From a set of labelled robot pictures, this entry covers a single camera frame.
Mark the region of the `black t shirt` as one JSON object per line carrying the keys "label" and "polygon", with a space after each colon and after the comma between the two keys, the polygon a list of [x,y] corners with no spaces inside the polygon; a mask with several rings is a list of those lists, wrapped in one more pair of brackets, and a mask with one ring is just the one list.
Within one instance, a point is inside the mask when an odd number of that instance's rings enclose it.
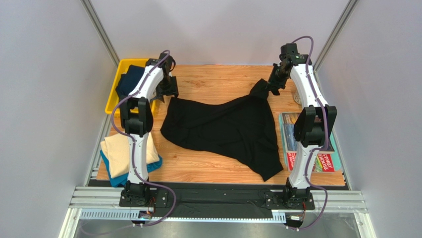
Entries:
{"label": "black t shirt", "polygon": [[160,132],[182,148],[236,159],[267,181],[283,170],[268,93],[260,79],[249,94],[224,104],[172,98]]}

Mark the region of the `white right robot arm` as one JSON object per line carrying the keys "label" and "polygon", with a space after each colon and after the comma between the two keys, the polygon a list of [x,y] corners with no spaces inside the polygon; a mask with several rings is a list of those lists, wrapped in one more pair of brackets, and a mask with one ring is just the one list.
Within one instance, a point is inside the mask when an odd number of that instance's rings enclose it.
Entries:
{"label": "white right robot arm", "polygon": [[324,99],[312,72],[311,55],[298,52],[296,43],[287,43],[280,48],[280,63],[273,64],[267,89],[279,95],[288,79],[296,85],[302,103],[302,111],[294,125],[294,138],[298,142],[295,164],[287,187],[294,190],[311,187],[310,179],[317,153],[329,145],[337,116],[335,106]]}

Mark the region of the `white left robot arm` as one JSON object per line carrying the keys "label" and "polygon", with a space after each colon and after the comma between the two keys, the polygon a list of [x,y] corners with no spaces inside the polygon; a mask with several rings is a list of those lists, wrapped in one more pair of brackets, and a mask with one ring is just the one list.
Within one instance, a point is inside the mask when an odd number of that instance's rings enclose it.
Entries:
{"label": "white left robot arm", "polygon": [[170,50],[163,51],[158,59],[147,60],[139,82],[118,104],[121,127],[131,149],[129,183],[143,184],[149,179],[147,145],[154,124],[150,102],[154,98],[162,100],[164,96],[179,96],[177,80],[172,75],[174,67],[175,60]]}

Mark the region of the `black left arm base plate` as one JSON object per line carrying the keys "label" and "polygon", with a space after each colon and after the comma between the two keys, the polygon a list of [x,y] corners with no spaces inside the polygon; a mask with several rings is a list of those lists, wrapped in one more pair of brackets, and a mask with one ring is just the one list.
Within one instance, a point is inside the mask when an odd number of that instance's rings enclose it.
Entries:
{"label": "black left arm base plate", "polygon": [[130,193],[123,190],[120,195],[120,207],[158,207],[164,208],[168,205],[169,192],[162,188],[151,188],[148,196],[140,193]]}

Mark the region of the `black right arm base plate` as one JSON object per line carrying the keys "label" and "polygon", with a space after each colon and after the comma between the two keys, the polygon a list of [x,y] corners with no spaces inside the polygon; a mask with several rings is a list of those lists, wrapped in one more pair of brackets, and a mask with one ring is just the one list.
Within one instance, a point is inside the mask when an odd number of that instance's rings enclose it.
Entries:
{"label": "black right arm base plate", "polygon": [[272,210],[315,210],[314,198],[309,188],[265,191],[264,201],[267,209]]}

